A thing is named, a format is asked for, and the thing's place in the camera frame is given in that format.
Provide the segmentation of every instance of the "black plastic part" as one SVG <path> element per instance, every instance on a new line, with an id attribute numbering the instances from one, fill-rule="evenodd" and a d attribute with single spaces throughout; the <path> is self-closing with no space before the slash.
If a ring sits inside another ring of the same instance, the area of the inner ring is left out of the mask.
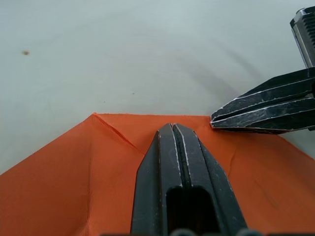
<path id="1" fill-rule="evenodd" d="M 234 236 L 246 227 L 222 167 L 197 135 L 180 124 L 158 130 L 137 172 L 131 234 Z"/>
<path id="2" fill-rule="evenodd" d="M 293 36 L 307 68 L 315 66 L 315 6 L 297 11 L 290 22 Z"/>
<path id="3" fill-rule="evenodd" d="M 214 129 L 281 134 L 314 129 L 315 67 L 274 77 L 211 115 Z"/>

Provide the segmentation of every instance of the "white surface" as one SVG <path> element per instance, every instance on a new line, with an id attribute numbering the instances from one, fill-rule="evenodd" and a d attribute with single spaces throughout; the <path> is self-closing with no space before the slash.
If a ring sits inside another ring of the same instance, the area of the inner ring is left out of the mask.
<path id="1" fill-rule="evenodd" d="M 0 173 L 92 112 L 209 115 L 271 77 L 303 69 L 289 22 L 312 5 L 0 1 Z M 314 136 L 285 135 L 313 157 Z"/>

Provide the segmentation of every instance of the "white table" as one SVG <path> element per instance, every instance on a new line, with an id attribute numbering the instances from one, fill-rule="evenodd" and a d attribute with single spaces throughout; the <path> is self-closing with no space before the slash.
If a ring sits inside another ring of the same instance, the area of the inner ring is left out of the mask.
<path id="1" fill-rule="evenodd" d="M 314 4 L 2 0 L 0 173 L 92 112 L 209 115 L 303 69 L 289 22 Z M 284 137 L 315 157 L 315 132 Z"/>

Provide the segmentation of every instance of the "orange origami paper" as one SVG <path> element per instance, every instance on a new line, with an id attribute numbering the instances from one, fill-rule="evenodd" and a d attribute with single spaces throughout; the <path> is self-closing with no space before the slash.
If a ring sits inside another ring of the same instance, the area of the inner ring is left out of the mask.
<path id="1" fill-rule="evenodd" d="M 250 228 L 315 232 L 315 162 L 283 138 L 215 132 L 204 116 L 93 114 L 0 176 L 0 235 L 128 234 L 137 168 L 166 123 L 197 133 Z"/>

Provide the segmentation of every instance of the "orange paper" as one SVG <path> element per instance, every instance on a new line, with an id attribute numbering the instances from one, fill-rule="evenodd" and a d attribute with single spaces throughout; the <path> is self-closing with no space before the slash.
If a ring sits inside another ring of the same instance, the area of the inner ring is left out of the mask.
<path id="1" fill-rule="evenodd" d="M 93 114 L 0 176 L 0 235 L 129 233 L 137 168 L 166 123 L 197 133 L 250 228 L 315 232 L 315 162 L 283 138 L 213 131 L 204 116 Z"/>

